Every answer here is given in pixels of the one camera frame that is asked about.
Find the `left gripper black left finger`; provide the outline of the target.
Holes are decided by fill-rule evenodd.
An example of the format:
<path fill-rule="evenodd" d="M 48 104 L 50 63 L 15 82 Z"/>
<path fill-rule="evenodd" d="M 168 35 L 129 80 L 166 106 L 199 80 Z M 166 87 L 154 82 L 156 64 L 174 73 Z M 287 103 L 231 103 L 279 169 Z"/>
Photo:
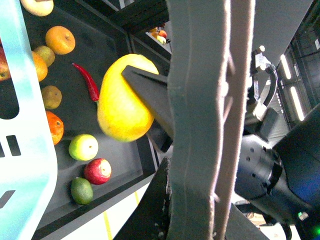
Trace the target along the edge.
<path fill-rule="evenodd" d="M 170 225 L 170 159 L 164 157 L 138 206 L 115 240 L 165 240 Z"/>

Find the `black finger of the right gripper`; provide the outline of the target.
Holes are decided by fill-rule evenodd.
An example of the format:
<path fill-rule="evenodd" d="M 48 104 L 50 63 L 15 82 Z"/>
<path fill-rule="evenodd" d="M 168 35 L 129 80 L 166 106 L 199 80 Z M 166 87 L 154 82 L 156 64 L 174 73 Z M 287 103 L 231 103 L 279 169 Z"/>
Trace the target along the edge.
<path fill-rule="evenodd" d="M 157 150 L 167 152 L 174 139 L 167 77 L 131 65 L 127 65 L 121 75 L 154 117 L 147 137 Z"/>

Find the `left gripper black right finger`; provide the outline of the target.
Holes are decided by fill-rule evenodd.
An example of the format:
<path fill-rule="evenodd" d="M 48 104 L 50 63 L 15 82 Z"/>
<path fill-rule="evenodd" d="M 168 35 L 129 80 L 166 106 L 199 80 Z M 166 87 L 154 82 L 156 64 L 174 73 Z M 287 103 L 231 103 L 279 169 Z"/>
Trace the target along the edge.
<path fill-rule="evenodd" d="M 268 240 L 232 203 L 225 232 L 226 240 Z"/>

